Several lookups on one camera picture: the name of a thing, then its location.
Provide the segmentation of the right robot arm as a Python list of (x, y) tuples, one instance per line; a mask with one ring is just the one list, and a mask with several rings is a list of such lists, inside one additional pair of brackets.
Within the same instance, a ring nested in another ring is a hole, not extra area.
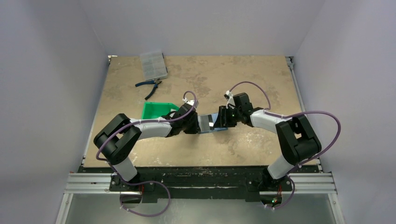
[(297, 164), (321, 152), (321, 143), (305, 115), (284, 118), (269, 113), (261, 107), (253, 107), (246, 93), (233, 95), (227, 91), (224, 97), (227, 104), (219, 107), (215, 128), (235, 127), (243, 123), (265, 129), (278, 137), (281, 155), (263, 172), (262, 183), (266, 189), (275, 189)]

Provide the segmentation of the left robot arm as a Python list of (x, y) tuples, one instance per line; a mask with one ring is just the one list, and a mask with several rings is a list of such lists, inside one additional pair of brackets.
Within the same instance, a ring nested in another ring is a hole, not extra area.
[(190, 100), (173, 113), (156, 119), (130, 119), (125, 114), (116, 115), (95, 137), (94, 145), (106, 161), (119, 174), (121, 185), (128, 191), (139, 186), (139, 173), (129, 154), (136, 142), (153, 137), (172, 137), (184, 132), (199, 132), (197, 102)]

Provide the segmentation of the green plastic bin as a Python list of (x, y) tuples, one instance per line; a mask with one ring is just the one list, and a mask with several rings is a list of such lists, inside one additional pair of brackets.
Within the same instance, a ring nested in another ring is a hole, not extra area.
[(179, 107), (172, 103), (145, 102), (141, 119), (156, 119), (178, 109)]

